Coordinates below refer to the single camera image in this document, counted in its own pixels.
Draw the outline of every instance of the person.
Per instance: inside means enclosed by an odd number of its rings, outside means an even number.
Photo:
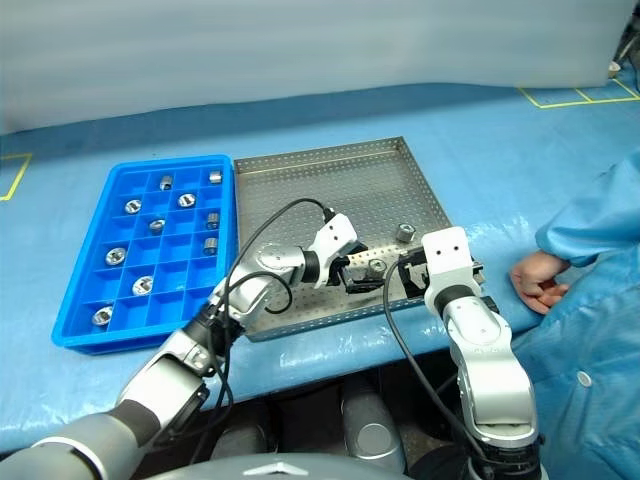
[[[516,293],[544,314],[514,340],[551,479],[640,478],[640,151],[536,233]],[[557,275],[594,264],[573,285]]]

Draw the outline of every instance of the perforated metal tray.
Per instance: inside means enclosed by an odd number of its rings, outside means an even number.
[[[451,226],[402,137],[303,152],[243,158],[234,161],[238,239],[243,245],[273,212],[299,197],[314,197],[346,214],[369,250],[351,257],[354,268],[372,258],[391,265],[398,254],[418,246],[427,232]],[[301,204],[263,234],[263,242],[308,246],[322,225],[316,206]],[[411,244],[396,241],[399,223],[417,232]],[[409,305],[397,276],[390,288],[392,306]],[[274,299],[273,308],[285,296]],[[314,290],[301,284],[292,307],[280,315],[264,312],[248,328],[251,340],[361,318],[382,311],[382,289],[347,295],[344,287]]]

